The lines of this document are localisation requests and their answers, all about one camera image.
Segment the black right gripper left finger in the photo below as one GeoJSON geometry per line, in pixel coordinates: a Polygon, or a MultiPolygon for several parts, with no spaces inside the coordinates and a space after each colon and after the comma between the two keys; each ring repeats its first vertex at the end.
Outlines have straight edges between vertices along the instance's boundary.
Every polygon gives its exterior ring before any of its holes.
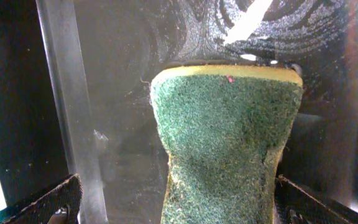
{"type": "Polygon", "coordinates": [[[59,209],[67,212],[63,223],[78,223],[82,196],[80,176],[70,174],[38,197],[29,200],[24,207],[4,218],[1,223],[48,223],[59,209]]]}

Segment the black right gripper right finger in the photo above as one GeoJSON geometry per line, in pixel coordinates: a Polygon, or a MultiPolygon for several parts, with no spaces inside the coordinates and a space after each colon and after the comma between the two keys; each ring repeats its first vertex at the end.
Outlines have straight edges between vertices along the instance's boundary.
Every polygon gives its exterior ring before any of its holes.
{"type": "Polygon", "coordinates": [[[358,224],[358,213],[280,175],[275,178],[275,223],[358,224]]]}

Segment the green yellow sponge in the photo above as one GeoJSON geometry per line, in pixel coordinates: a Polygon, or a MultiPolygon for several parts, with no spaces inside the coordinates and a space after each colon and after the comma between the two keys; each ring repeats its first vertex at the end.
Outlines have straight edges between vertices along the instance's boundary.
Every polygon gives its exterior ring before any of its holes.
{"type": "Polygon", "coordinates": [[[168,154],[162,223],[273,223],[275,174],[302,96],[290,68],[160,72],[150,100],[168,154]]]}

